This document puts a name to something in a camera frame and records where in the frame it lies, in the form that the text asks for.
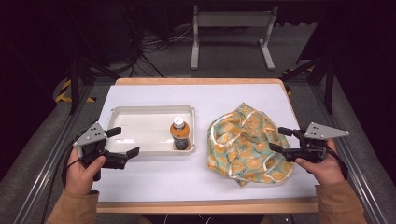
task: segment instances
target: wooden table edge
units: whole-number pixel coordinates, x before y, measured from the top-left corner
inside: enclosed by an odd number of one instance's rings
[[[130,214],[291,214],[318,213],[316,197],[164,203],[99,202],[98,213]]]
[[[119,78],[119,85],[221,85],[221,84],[278,84],[285,86],[278,78]]]

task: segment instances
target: tray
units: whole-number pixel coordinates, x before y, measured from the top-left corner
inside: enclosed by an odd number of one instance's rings
[[[191,145],[186,150],[174,149],[169,129],[176,116],[190,125]],[[125,153],[140,147],[139,156],[190,155],[195,149],[194,117],[189,105],[118,106],[111,110],[107,129],[121,127],[121,134],[108,138],[105,148]]]

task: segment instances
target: bottle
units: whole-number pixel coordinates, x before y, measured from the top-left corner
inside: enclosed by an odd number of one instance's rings
[[[170,132],[174,138],[175,149],[186,150],[190,146],[190,126],[182,117],[175,117]]]

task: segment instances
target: hand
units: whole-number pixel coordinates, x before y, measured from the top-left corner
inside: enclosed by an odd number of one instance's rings
[[[73,148],[72,153],[67,164],[78,160],[77,149]],[[67,170],[66,186],[64,190],[74,194],[85,195],[89,194],[93,185],[93,177],[100,171],[106,158],[104,156],[98,157],[93,161],[89,167],[85,168],[80,161],[74,163]]]
[[[326,144],[334,152],[337,152],[332,139],[326,140]],[[326,159],[321,163],[312,163],[301,158],[297,158],[296,163],[313,174],[321,185],[339,183],[345,180],[338,160],[330,154],[327,154]]]

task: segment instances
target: yellow object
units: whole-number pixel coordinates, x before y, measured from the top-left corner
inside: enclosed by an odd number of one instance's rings
[[[292,172],[293,163],[272,151],[268,143],[288,148],[286,137],[263,112],[241,104],[214,120],[207,131],[208,167],[236,180],[273,184]]]

